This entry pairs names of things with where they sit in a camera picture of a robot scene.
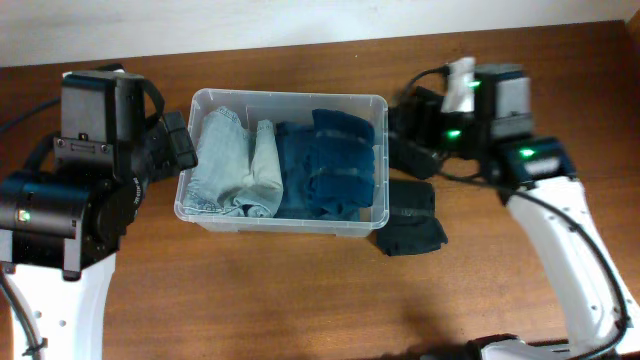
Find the light blue jeans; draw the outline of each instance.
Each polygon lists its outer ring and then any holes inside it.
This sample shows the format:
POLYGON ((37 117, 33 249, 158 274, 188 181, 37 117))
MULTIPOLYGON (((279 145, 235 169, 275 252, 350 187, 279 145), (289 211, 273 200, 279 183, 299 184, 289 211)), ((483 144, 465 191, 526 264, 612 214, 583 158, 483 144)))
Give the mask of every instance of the light blue jeans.
POLYGON ((273 124, 245 130, 238 115, 220 107, 204 118, 198 166, 187 185, 189 215, 273 217, 282 200, 282 177, 273 124))

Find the black folded clothing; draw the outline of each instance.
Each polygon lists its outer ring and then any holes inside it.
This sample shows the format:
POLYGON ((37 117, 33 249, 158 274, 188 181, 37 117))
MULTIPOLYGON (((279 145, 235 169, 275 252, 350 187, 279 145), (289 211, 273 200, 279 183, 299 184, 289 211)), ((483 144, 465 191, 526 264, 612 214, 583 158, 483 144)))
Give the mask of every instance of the black folded clothing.
POLYGON ((447 235, 435 218, 435 193, 427 182, 391 180, 390 217, 377 231, 376 245, 389 256, 418 255, 440 249, 447 235))

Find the white wall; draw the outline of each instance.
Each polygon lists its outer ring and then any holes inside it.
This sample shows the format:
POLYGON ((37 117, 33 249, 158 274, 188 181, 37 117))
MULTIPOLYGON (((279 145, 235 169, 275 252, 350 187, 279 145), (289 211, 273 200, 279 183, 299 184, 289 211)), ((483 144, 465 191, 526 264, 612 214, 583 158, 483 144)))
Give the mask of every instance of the white wall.
POLYGON ((0 0, 0 66, 630 19, 640 0, 0 0))

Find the wooden table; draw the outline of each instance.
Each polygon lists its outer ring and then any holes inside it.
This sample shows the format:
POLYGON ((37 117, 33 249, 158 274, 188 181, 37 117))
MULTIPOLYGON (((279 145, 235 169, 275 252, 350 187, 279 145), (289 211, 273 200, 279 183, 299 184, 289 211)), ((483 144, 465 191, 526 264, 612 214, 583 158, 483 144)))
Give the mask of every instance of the wooden table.
MULTIPOLYGON (((121 61, 158 86, 166 109, 188 117, 192 95, 206 87, 390 100, 420 70, 464 55, 524 65, 537 130, 565 144, 600 233, 640 299, 633 235, 640 232, 640 77, 621 22, 121 61)), ((108 62, 1 69, 0 121, 58 95, 63 71, 108 62)), ((59 111, 50 110, 3 135, 0 176, 59 126, 59 111)), ((496 194, 433 184, 449 244, 400 258, 382 255, 371 239, 210 233, 174 215, 177 179, 152 185, 117 256, 104 358, 375 358, 506 332, 528 341, 565 337, 536 254, 496 194)), ((4 300, 0 329, 0 358, 8 359, 4 300)))

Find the clear plastic container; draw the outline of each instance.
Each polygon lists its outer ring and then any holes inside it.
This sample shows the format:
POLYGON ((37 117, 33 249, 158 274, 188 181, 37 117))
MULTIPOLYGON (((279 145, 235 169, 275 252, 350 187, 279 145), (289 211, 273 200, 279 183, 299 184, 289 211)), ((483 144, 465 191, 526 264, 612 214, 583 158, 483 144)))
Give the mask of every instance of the clear plastic container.
POLYGON ((178 182, 174 204, 176 215, 184 221, 199 224, 209 231, 271 231, 322 233, 339 236, 366 237, 389 220, 389 146, 387 138, 387 102, 378 95, 330 95, 202 89, 191 102, 189 134, 198 146, 204 117, 220 106, 226 106, 240 117, 245 128, 256 130, 258 121, 269 119, 274 124, 295 121, 313 124, 314 109, 340 110, 365 119, 375 129, 374 174, 376 187, 373 206, 360 209, 360 221, 324 221, 272 218, 245 218, 211 215, 187 215, 182 202, 191 170, 183 171, 178 182))

